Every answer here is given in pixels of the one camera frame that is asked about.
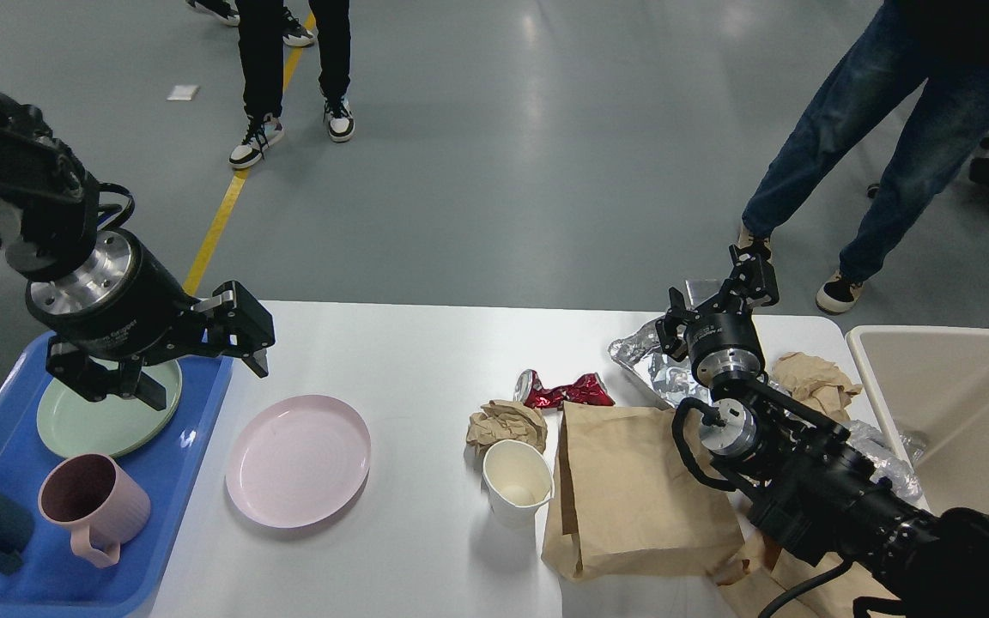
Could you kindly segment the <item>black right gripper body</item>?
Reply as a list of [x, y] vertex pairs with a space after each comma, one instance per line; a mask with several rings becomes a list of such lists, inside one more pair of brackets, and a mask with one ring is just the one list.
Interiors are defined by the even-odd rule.
[[687, 325], [686, 343], [692, 375], [702, 386], [733, 374], [745, 379], [764, 372], [765, 356], [750, 314], [701, 314]]

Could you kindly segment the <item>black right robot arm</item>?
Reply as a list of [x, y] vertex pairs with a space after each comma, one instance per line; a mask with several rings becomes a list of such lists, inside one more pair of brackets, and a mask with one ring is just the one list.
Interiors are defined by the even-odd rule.
[[761, 615], [859, 564], [890, 598], [855, 598], [856, 617], [989, 617], [989, 515], [908, 504], [888, 478], [872, 481], [874, 463], [848, 444], [846, 427], [769, 386], [752, 312], [778, 301], [774, 269], [754, 247], [729, 252], [733, 270], [714, 296], [689, 308], [672, 289], [655, 324], [664, 354], [689, 360], [712, 398], [684, 398], [672, 438], [692, 476], [749, 497], [750, 523], [786, 552], [810, 566], [828, 552], [841, 558]]

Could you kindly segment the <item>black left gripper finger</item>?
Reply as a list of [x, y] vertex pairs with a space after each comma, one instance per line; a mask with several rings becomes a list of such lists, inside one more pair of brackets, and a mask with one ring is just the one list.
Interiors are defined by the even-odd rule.
[[87, 402], [102, 402], [106, 396], [115, 395], [136, 399], [156, 411], [167, 407], [165, 387], [143, 372], [140, 357], [117, 360], [114, 368], [106, 368], [91, 359], [85, 349], [53, 336], [47, 345], [45, 368]]
[[244, 285], [224, 282], [212, 296], [190, 306], [195, 330], [190, 353], [236, 357], [258, 377], [270, 375], [267, 349], [276, 343], [271, 313]]

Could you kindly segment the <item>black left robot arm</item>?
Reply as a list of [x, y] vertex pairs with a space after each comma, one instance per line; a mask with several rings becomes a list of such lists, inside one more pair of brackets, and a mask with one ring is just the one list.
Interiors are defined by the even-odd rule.
[[0, 251], [27, 279], [28, 312], [52, 330], [48, 374], [88, 402], [106, 396], [166, 407], [145, 367], [187, 355], [237, 357], [267, 376], [272, 317], [237, 281], [190, 296], [124, 223], [103, 221], [102, 183], [54, 136], [36, 106], [0, 93]]

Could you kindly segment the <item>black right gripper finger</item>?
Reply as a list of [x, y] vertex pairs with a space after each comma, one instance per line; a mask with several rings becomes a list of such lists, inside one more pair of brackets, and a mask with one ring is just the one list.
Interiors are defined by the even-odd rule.
[[767, 254], [753, 247], [729, 247], [733, 269], [709, 299], [709, 310], [723, 314], [751, 314], [758, 306], [780, 302], [780, 286]]
[[687, 306], [686, 297], [670, 287], [670, 308], [655, 322], [655, 330], [660, 352], [674, 361], [684, 361], [689, 354], [689, 344], [684, 340], [684, 329], [692, 322], [692, 309]]

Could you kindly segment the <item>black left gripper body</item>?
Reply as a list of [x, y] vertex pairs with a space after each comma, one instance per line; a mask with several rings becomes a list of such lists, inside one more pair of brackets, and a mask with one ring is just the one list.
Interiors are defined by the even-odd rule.
[[203, 340], [203, 317], [192, 311], [197, 299], [124, 228], [99, 231], [82, 266], [54, 282], [32, 282], [25, 302], [41, 324], [100, 359], [162, 361]]

